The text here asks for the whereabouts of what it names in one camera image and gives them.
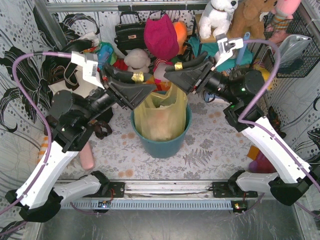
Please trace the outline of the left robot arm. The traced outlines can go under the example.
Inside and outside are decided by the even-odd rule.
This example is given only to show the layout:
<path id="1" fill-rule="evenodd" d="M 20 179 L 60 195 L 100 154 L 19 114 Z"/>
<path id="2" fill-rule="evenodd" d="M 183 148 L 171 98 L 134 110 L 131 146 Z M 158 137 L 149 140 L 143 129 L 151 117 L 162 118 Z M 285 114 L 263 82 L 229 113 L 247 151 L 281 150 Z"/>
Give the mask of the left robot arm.
<path id="1" fill-rule="evenodd" d="M 52 219 L 65 204 L 81 197 L 109 194 L 110 180 L 100 171 L 63 186 L 56 181 L 84 148 L 94 132 L 93 121 L 113 105 L 134 110 L 155 90 L 149 73 L 138 77 L 106 64 L 97 73 L 99 86 L 83 97 L 60 90 L 52 98 L 49 115 L 48 147 L 27 181 L 10 190 L 6 200 L 20 208 L 26 222 L 44 223 Z"/>

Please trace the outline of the yellow trash bag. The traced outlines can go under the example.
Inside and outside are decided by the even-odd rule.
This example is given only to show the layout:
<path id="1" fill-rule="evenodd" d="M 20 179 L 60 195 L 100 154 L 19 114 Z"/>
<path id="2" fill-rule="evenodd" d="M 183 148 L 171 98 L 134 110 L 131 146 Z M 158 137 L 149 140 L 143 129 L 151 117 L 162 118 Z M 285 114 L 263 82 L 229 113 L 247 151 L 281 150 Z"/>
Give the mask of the yellow trash bag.
<path id="1" fill-rule="evenodd" d="M 164 94 L 152 92 L 133 111 L 135 129 L 151 141 L 173 140 L 185 130 L 187 103 L 187 95 L 174 84 Z"/>

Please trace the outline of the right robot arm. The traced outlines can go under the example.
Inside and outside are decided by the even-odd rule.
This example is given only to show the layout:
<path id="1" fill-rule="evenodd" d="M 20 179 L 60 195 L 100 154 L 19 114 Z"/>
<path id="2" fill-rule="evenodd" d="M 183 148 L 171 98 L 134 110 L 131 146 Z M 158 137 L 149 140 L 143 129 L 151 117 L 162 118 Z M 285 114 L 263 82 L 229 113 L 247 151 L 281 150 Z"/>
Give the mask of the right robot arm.
<path id="1" fill-rule="evenodd" d="M 262 73 L 241 68 L 234 79 L 217 72 L 214 58 L 203 52 L 197 58 L 169 65 L 164 77 L 186 94 L 207 91 L 230 105 L 224 109 L 230 126 L 242 133 L 266 156 L 274 173 L 239 170 L 223 188 L 213 185 L 215 197 L 248 197 L 250 192 L 271 194 L 280 203 L 291 206 L 320 181 L 319 166 L 302 160 L 277 134 L 263 111 L 253 102 L 265 81 Z"/>

